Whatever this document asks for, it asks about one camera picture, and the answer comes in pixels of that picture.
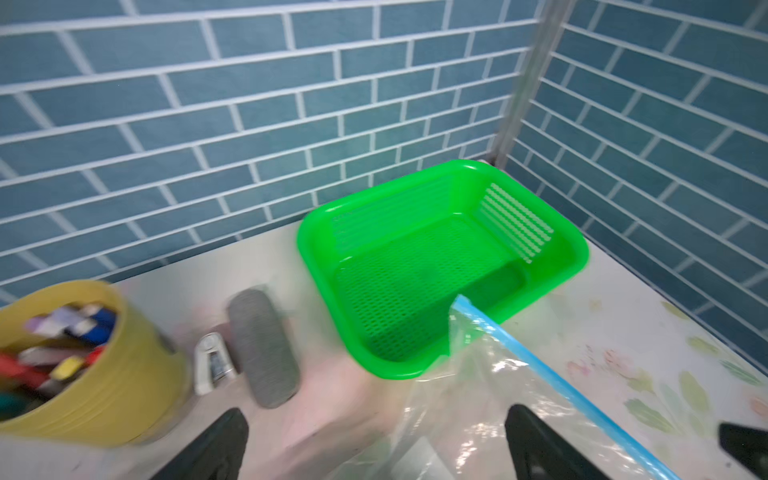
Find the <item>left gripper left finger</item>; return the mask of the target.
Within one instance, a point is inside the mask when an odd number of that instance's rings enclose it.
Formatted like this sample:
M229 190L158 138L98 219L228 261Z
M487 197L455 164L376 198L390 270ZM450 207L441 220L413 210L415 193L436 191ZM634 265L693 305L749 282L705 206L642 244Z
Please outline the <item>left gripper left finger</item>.
M152 480L237 479L249 425L239 408L230 408L161 468Z

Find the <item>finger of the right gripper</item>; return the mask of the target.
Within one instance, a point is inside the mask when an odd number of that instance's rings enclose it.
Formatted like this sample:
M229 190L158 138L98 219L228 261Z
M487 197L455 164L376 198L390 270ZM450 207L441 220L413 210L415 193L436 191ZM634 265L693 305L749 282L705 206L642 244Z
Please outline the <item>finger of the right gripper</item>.
M720 448L756 478L767 480L766 430L723 422L718 426Z

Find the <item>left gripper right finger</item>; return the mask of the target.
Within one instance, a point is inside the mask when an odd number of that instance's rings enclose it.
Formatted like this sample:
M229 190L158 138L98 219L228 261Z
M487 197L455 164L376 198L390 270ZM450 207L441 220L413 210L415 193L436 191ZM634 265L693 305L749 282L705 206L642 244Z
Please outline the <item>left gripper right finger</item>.
M505 434L517 479L608 479L522 404L512 405L508 410Z

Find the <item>clear zipper bag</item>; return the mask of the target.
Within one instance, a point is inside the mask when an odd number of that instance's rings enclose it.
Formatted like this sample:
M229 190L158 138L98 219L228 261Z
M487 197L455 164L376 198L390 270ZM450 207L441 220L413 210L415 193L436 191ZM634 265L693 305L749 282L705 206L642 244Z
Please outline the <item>clear zipper bag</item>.
M449 354L392 433L333 479L673 479L675 473L464 296Z

